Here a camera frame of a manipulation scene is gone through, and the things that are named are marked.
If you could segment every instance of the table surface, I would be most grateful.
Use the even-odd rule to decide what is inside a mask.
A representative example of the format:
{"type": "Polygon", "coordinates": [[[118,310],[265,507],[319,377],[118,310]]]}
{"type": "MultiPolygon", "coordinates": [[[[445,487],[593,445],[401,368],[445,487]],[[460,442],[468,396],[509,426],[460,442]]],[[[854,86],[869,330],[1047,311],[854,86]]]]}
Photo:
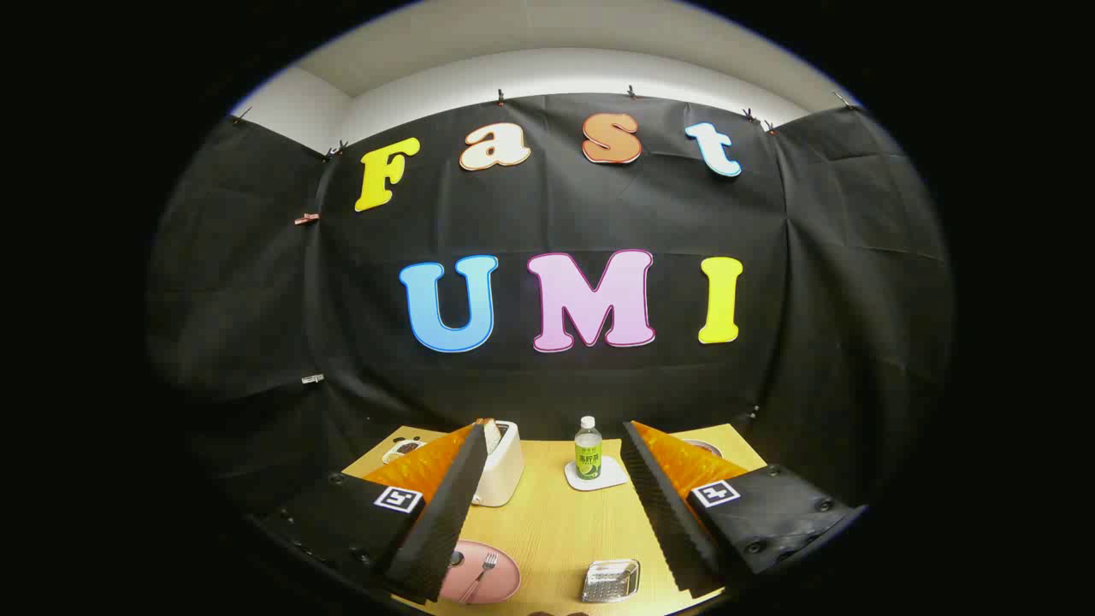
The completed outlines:
{"type": "MultiPolygon", "coordinates": [[[[393,439],[419,437],[429,442],[441,432],[401,427],[343,472],[364,477],[383,465],[393,439]]],[[[718,448],[723,457],[747,470],[764,461],[729,425],[676,432],[718,448]]],[[[508,554],[521,569],[521,588],[503,603],[460,605],[450,601],[418,605],[392,598],[428,614],[529,616],[664,616],[706,601],[722,590],[692,598],[678,591],[654,536],[638,495],[626,484],[583,492],[567,483],[563,468],[574,461],[573,441],[525,441],[525,473],[512,499],[500,508],[471,505],[461,539],[481,542],[508,554]],[[583,603],[586,570],[595,560],[633,558],[641,567],[638,592],[619,603],[583,603]]],[[[601,455],[620,462],[620,440],[606,439],[601,455]]]]}

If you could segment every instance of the small silver dish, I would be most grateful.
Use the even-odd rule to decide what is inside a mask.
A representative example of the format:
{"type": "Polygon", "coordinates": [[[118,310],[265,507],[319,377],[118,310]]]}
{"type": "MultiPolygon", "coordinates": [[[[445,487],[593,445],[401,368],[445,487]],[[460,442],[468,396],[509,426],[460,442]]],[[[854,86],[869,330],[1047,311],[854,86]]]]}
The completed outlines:
{"type": "Polygon", "coordinates": [[[615,603],[638,592],[638,561],[597,560],[586,571],[585,603],[615,603]]]}

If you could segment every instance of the orange soft gripper pad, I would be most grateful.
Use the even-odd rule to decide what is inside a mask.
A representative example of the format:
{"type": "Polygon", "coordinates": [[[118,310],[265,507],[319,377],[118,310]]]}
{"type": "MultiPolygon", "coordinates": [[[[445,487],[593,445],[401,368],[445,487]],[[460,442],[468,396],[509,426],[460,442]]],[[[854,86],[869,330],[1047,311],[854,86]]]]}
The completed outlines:
{"type": "Polygon", "coordinates": [[[469,425],[456,432],[450,432],[440,439],[426,443],[422,448],[406,454],[391,464],[384,465],[369,475],[361,477],[393,488],[406,488],[422,492],[426,504],[434,500],[437,489],[441,487],[445,474],[456,460],[460,446],[464,444],[472,431],[469,425]]]}
{"type": "Polygon", "coordinates": [[[637,421],[631,423],[643,438],[643,442],[650,450],[650,454],[654,455],[654,460],[658,462],[658,466],[665,472],[666,477],[672,483],[677,495],[685,503],[688,502],[688,493],[693,488],[748,473],[729,461],[660,430],[643,426],[637,421]]]}

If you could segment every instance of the blue letter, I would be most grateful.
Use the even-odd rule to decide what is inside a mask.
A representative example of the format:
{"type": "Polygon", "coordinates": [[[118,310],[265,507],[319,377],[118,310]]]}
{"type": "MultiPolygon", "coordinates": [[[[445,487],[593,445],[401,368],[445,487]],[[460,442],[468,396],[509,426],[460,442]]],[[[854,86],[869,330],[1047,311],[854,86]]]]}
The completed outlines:
{"type": "Polygon", "coordinates": [[[411,330],[418,342],[442,353],[463,353],[486,342],[494,330],[491,271],[496,267],[498,258],[485,254],[457,260],[457,271],[468,279],[468,325],[458,330],[441,323],[437,280],[445,274],[445,267],[440,263],[404,267],[400,281],[407,287],[411,330]]]}
{"type": "Polygon", "coordinates": [[[727,160],[726,152],[723,151],[723,146],[730,144],[730,138],[716,131],[710,121],[693,124],[685,128],[684,132],[690,137],[695,137],[695,140],[700,142],[700,153],[703,154],[703,161],[712,171],[730,177],[741,173],[741,165],[736,161],[727,160]]]}

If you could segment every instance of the colorful foam letter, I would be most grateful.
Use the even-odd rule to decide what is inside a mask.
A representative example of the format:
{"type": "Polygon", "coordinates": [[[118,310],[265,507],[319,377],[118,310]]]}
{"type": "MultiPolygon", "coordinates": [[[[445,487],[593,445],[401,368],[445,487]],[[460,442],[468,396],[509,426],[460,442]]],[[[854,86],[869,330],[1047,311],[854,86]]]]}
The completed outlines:
{"type": "Polygon", "coordinates": [[[631,162],[643,153],[643,143],[632,135],[636,130],[638,123],[625,113],[593,114],[581,124],[588,139],[581,142],[581,151],[590,162],[631,162]]]}
{"type": "Polygon", "coordinates": [[[460,154],[460,166],[468,171],[488,168],[496,163],[505,166],[519,164],[532,150],[525,147],[525,131],[516,124],[491,124],[472,130],[464,142],[471,147],[460,154]]]}
{"type": "Polygon", "coordinates": [[[710,121],[693,124],[685,128],[684,132],[690,137],[695,137],[695,140],[700,143],[700,153],[703,155],[703,161],[707,163],[707,166],[712,171],[730,177],[741,173],[741,165],[737,161],[728,160],[726,151],[723,150],[723,146],[730,146],[730,138],[715,130],[715,127],[710,121]]]}
{"type": "Polygon", "coordinates": [[[411,137],[361,156],[365,175],[361,177],[361,196],[354,204],[354,209],[361,211],[392,200],[392,191],[384,187],[384,179],[391,179],[392,185],[399,184],[406,165],[403,154],[414,155],[418,153],[419,148],[418,139],[411,137]]]}
{"type": "Polygon", "coordinates": [[[498,258],[487,254],[457,260],[457,271],[468,279],[468,325],[451,329],[441,323],[437,280],[445,274],[440,263],[416,263],[400,271],[407,287],[407,312],[411,330],[418,342],[441,353],[463,353],[486,342],[494,330],[494,302],[491,299],[491,271],[498,258]]]}
{"type": "Polygon", "coordinates": [[[654,256],[645,249],[621,249],[609,257],[601,281],[593,290],[586,276],[565,253],[529,259],[529,270],[540,278],[543,326],[532,347],[543,353],[566,351],[574,337],[563,328],[563,312],[570,316],[586,347],[592,347],[612,311],[612,329],[604,341],[612,347],[642,347],[654,341],[646,321],[646,269],[654,256]]]}
{"type": "Polygon", "coordinates": [[[738,338],[734,325],[734,298],[741,274],[741,261],[729,256],[712,256],[700,263],[707,274],[707,323],[700,330],[700,342],[716,345],[738,338]]]}

